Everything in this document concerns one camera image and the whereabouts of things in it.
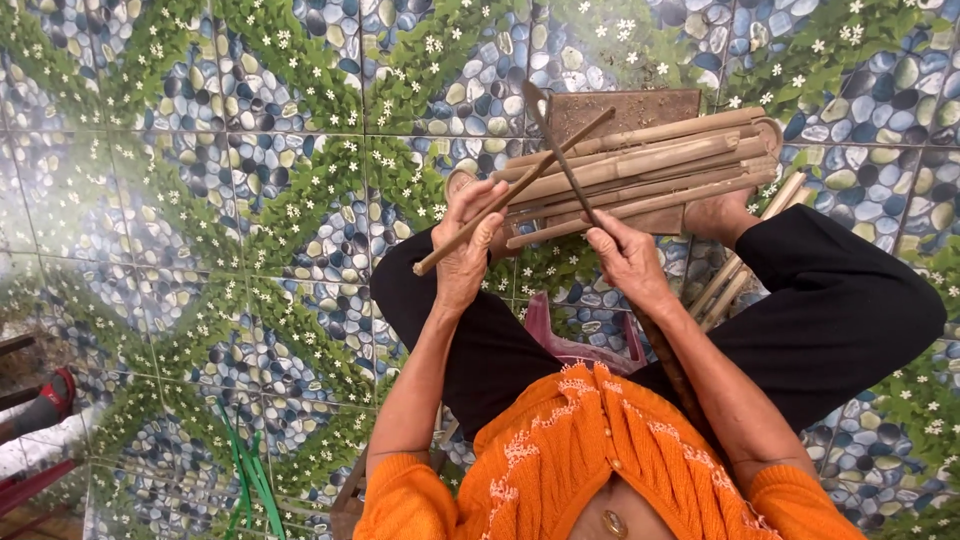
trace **black pants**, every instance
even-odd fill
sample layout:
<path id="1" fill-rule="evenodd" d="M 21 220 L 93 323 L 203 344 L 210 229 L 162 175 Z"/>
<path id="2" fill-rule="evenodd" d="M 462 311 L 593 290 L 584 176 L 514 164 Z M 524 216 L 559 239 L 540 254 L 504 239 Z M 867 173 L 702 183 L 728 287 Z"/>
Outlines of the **black pants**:
<path id="1" fill-rule="evenodd" d="M 409 348 L 437 293 L 414 275 L 430 233 L 396 246 L 373 272 L 371 294 Z M 708 333 L 800 431 L 918 356 L 943 333 L 937 292 L 913 270 L 807 207 L 751 227 L 735 246 L 772 294 Z M 444 403 L 467 440 L 530 383 L 561 363 L 495 295 L 464 312 L 446 364 Z M 680 407 L 659 362 L 629 379 Z"/>

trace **pink plastic stool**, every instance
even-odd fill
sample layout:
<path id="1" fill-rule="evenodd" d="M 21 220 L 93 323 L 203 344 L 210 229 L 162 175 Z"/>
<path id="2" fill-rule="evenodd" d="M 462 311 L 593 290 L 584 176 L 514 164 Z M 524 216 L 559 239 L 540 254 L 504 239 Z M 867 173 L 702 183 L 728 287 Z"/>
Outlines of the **pink plastic stool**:
<path id="1" fill-rule="evenodd" d="M 624 358 L 613 351 L 602 347 L 595 347 L 587 343 L 577 343 L 563 339 L 550 330 L 550 305 L 546 292 L 541 291 L 530 299 L 527 305 L 527 314 L 523 328 L 534 336 L 541 346 L 555 356 L 559 361 L 572 365 L 582 359 L 592 367 L 591 362 L 603 362 L 610 371 L 620 377 L 626 377 L 641 367 L 647 365 L 647 358 L 640 345 L 640 338 L 636 334 L 634 325 L 624 325 L 623 332 L 630 350 L 630 358 Z"/>

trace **woman's left hand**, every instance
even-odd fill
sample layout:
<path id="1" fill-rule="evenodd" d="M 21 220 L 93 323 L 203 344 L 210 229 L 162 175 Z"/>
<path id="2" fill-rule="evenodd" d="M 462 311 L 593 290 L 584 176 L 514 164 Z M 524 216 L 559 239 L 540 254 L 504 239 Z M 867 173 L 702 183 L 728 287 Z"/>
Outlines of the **woman's left hand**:
<path id="1" fill-rule="evenodd" d="M 443 221 L 433 228 L 430 237 L 434 249 L 446 243 L 460 231 L 480 210 L 507 191 L 507 183 L 494 185 L 492 181 L 476 181 L 455 193 L 450 200 Z M 437 263 L 437 299 L 434 305 L 463 313 L 480 290 L 480 282 L 487 272 L 487 249 L 493 235 L 503 224 L 504 208 L 484 218 L 468 242 L 464 242 Z"/>

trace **elderly woman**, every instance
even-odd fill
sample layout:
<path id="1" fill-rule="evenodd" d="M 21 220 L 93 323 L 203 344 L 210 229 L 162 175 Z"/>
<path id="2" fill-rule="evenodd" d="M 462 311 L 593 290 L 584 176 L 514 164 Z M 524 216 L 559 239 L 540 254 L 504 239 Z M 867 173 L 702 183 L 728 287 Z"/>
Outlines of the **elderly woman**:
<path id="1" fill-rule="evenodd" d="M 703 333 L 673 296 L 653 238 L 598 212 L 604 279 L 660 326 L 731 470 L 678 410 L 662 366 L 627 378 L 564 368 L 496 296 L 478 292 L 503 214 L 419 278 L 411 270 L 506 185 L 474 182 L 444 220 L 397 246 L 372 296 L 412 350 L 380 409 L 355 538 L 863 538 L 820 488 L 797 432 L 909 362 L 943 331 L 937 293 L 806 207 L 761 222 L 746 193 L 689 205 L 771 292 Z M 456 501 L 429 468 L 441 398 L 474 441 Z"/>

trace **wooden board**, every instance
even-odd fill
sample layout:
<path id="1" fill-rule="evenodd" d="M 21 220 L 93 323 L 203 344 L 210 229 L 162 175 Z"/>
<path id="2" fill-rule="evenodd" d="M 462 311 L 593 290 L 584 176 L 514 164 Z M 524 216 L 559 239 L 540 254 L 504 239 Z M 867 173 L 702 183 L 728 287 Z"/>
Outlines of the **wooden board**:
<path id="1" fill-rule="evenodd" d="M 696 118 L 700 109 L 700 90 L 557 93 L 550 96 L 547 124 L 554 137 L 566 140 L 607 107 L 616 107 L 616 114 L 609 122 L 594 130 L 591 138 Z M 565 221 L 569 221 L 569 218 L 548 218 L 547 226 Z M 645 233 L 680 234 L 684 224 L 684 207 L 657 210 L 633 216 L 624 222 Z"/>

